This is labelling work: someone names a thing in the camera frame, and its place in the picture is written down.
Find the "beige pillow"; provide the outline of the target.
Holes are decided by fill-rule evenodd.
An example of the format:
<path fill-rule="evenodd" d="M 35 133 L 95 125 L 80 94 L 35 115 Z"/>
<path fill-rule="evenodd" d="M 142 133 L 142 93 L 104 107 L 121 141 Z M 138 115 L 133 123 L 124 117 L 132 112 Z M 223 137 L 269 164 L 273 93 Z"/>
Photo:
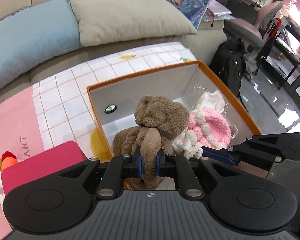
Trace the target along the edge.
<path fill-rule="evenodd" d="M 68 1 L 85 47 L 197 33 L 190 20 L 166 0 Z"/>

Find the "brown plush toy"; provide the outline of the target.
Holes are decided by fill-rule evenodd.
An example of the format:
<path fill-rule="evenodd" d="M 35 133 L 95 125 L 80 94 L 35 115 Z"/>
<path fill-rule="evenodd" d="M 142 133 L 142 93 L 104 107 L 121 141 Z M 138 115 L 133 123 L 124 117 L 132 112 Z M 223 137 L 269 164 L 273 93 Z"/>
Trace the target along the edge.
<path fill-rule="evenodd" d="M 133 155 L 141 147 L 142 175 L 128 178 L 126 183 L 134 190 L 154 190 L 164 180 L 156 174 L 156 156 L 174 153 L 171 141 L 184 131 L 189 111 L 179 102 L 163 96 L 144 96 L 135 110 L 136 126 L 118 132 L 112 144 L 113 155 Z"/>

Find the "pink desk chair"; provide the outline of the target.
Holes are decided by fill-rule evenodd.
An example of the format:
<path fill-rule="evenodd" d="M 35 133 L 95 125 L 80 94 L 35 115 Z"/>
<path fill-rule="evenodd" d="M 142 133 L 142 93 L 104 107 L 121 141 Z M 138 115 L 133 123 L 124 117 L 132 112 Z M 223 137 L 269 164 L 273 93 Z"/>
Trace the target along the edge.
<path fill-rule="evenodd" d="M 258 10 L 255 24 L 242 18 L 232 18 L 225 22 L 225 29 L 244 42 L 245 79 L 256 76 L 262 60 L 266 59 L 274 45 L 276 35 L 282 24 L 275 15 L 283 7 L 282 1 L 264 5 Z"/>

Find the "pink white knitted hat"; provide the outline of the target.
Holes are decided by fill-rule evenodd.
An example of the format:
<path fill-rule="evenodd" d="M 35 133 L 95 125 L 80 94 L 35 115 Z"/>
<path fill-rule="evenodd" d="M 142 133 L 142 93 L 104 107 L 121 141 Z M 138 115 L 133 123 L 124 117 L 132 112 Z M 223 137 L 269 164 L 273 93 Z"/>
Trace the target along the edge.
<path fill-rule="evenodd" d="M 190 111 L 188 125 L 172 140 L 172 147 L 187 159 L 201 158 L 203 146 L 220 150 L 227 148 L 231 139 L 231 129 L 226 118 L 217 110 L 206 108 Z"/>

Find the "orange cardboard box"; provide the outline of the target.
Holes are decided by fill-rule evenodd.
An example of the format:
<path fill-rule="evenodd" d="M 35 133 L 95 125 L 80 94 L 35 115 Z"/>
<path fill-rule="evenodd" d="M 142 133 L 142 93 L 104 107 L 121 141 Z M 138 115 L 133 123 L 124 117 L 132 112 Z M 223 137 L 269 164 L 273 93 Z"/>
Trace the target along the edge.
<path fill-rule="evenodd" d="M 130 190 L 168 190 L 157 175 L 157 154 L 197 161 L 203 148 L 226 149 L 259 135 L 237 97 L 203 62 L 191 61 L 144 70 L 87 87 L 98 139 L 92 143 L 103 161 L 140 150 L 140 178 Z"/>

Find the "red plastic box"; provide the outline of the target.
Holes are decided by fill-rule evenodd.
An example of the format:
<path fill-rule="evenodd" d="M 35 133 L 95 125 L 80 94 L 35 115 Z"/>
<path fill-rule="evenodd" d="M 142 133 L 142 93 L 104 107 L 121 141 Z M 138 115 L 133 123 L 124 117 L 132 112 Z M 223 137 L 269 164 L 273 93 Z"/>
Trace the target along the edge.
<path fill-rule="evenodd" d="M 2 171 L 4 194 L 20 185 L 37 180 L 86 160 L 76 142 L 68 141 Z"/>

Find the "black backpack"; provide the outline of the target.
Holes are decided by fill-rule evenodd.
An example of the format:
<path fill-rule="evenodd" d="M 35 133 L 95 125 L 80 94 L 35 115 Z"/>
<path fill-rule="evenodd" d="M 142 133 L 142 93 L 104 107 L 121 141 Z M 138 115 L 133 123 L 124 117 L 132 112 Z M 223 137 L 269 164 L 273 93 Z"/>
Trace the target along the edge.
<path fill-rule="evenodd" d="M 241 81 L 246 70 L 244 43 L 232 37 L 217 49 L 209 68 L 223 81 L 237 98 L 240 97 Z"/>

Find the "blue pillow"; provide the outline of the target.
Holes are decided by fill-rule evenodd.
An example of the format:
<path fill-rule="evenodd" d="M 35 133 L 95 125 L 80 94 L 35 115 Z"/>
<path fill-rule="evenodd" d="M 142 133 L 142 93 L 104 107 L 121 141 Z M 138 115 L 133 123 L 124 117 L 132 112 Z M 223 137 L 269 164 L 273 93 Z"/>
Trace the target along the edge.
<path fill-rule="evenodd" d="M 23 9 L 0 21 L 0 89 L 55 56 L 81 47 L 67 0 Z"/>

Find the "orange green crochet toy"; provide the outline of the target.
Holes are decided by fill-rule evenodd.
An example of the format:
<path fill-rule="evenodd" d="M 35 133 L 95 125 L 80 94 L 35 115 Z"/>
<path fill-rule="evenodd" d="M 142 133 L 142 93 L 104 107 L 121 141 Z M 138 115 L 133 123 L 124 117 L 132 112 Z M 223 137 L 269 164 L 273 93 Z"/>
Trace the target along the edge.
<path fill-rule="evenodd" d="M 13 153 L 6 151 L 5 153 L 2 154 L 0 158 L 0 171 L 3 171 L 4 169 L 18 163 L 19 160 L 17 159 L 17 157 Z"/>

